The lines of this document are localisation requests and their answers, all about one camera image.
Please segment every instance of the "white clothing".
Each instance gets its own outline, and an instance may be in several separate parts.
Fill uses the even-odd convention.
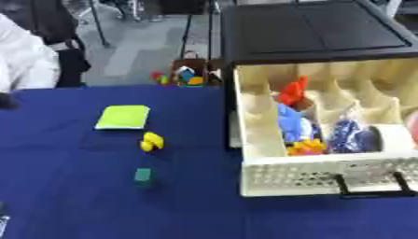
[[[57,53],[0,13],[0,92],[53,88],[59,75]]]

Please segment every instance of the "yellow toy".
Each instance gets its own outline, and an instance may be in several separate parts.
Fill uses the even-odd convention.
[[[327,146],[319,139],[303,140],[302,142],[296,142],[293,147],[287,148],[287,154],[289,156],[296,155],[318,155],[323,154],[327,149]]]
[[[202,85],[202,84],[203,84],[203,77],[193,77],[188,82],[189,86]]]
[[[150,152],[152,149],[154,149],[154,145],[152,143],[149,143],[148,141],[141,141],[140,143],[141,149],[145,152]]]
[[[145,152],[150,152],[154,148],[163,149],[164,138],[152,132],[147,132],[144,134],[144,140],[141,141],[140,147]]]

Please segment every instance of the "chair leg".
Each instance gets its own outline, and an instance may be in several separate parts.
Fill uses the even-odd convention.
[[[136,21],[141,21],[142,18],[139,13],[144,11],[142,4],[138,0],[131,0],[132,15]]]
[[[128,16],[126,14],[125,9],[123,9],[123,5],[120,2],[116,1],[115,2],[115,7],[119,11],[119,18],[123,21],[126,21]]]

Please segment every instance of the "black bag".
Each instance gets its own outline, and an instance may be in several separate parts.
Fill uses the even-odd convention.
[[[64,42],[76,34],[77,21],[61,0],[0,0],[0,12],[41,36],[47,45]]]

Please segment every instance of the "red toy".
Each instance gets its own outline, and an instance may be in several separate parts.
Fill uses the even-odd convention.
[[[164,75],[164,73],[162,73],[161,71],[153,71],[151,72],[151,78],[152,79],[159,79],[160,77],[162,77],[162,75]]]
[[[277,102],[292,106],[304,98],[308,78],[301,76],[298,81],[288,83],[277,96]]]

